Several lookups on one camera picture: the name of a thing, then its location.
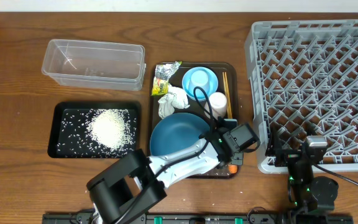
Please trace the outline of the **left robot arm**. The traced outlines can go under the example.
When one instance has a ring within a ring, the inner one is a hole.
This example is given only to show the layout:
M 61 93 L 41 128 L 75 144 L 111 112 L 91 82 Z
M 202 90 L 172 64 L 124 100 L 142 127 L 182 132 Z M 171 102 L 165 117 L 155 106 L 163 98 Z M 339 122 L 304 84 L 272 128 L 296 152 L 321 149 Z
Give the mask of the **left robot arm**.
M 130 223 L 163 200 L 169 186 L 232 162 L 235 154 L 253 152 L 260 139 L 248 123 L 228 129 L 210 124 L 190 147 L 147 157 L 140 149 L 119 159 L 86 185 L 104 223 Z

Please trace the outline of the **white pink cup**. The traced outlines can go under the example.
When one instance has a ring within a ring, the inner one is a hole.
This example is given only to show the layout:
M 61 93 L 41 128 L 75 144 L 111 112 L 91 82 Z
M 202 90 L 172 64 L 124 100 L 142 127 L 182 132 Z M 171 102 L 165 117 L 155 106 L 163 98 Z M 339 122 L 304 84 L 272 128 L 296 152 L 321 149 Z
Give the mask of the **white pink cup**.
M 212 106 L 213 117 L 225 117 L 227 111 L 227 98 L 225 94 L 215 92 L 209 96 L 209 102 Z

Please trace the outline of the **dark blue plate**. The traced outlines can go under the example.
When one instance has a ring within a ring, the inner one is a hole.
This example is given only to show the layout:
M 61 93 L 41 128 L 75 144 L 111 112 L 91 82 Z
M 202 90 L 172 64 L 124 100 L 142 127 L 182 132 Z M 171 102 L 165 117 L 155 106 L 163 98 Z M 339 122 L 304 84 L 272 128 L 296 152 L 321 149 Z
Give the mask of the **dark blue plate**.
M 152 156 L 164 156 L 188 148 L 209 131 L 209 124 L 191 113 L 175 113 L 161 120 L 150 137 Z

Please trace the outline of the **green foil snack wrapper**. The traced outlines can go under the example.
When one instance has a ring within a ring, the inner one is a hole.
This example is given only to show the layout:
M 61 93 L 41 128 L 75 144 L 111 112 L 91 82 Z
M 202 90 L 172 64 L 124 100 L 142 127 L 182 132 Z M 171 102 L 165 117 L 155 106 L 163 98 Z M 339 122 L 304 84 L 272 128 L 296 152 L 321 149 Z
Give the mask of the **green foil snack wrapper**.
M 181 64 L 181 61 L 176 61 L 156 65 L 151 91 L 152 96 L 165 95 L 168 93 L 169 79 L 176 73 Z

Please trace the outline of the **orange carrot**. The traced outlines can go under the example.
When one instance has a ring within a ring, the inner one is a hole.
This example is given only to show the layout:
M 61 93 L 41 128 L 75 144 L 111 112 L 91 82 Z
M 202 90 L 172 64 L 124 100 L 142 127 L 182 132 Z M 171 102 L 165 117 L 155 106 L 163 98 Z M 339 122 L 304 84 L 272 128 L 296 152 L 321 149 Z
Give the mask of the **orange carrot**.
M 236 174 L 238 172 L 238 166 L 237 165 L 233 165 L 233 164 L 229 164 L 227 166 L 228 171 L 230 174 Z

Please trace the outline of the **white rice pile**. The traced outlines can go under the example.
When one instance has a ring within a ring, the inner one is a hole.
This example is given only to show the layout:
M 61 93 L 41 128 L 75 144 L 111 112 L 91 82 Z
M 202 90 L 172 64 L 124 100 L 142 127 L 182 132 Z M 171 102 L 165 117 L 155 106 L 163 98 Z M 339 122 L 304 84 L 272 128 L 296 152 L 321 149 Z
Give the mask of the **white rice pile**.
M 55 145 L 63 158 L 121 158 L 135 149 L 137 116 L 128 109 L 66 109 Z

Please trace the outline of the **white tissue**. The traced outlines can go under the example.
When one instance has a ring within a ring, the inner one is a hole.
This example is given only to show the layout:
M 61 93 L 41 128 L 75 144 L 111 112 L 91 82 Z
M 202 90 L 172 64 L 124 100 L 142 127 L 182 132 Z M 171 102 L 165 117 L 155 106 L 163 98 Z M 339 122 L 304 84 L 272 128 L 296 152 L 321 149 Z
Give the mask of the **white tissue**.
M 168 86 L 168 92 L 158 100 L 158 115 L 164 119 L 175 112 L 176 109 L 187 109 L 190 107 L 188 96 L 184 89 Z

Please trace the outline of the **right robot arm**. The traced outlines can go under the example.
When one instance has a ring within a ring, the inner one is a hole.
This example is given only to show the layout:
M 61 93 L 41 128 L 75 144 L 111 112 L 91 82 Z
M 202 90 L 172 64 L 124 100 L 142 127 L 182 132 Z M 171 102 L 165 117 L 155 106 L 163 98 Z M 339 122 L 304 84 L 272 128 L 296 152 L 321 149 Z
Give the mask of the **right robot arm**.
M 285 149 L 275 128 L 266 150 L 275 156 L 274 165 L 288 169 L 288 199 L 294 208 L 277 217 L 278 223 L 327 223 L 327 213 L 334 210 L 338 183 L 329 177 L 315 177 L 313 166 L 323 160 L 328 143 L 323 136 L 309 131 L 298 149 Z

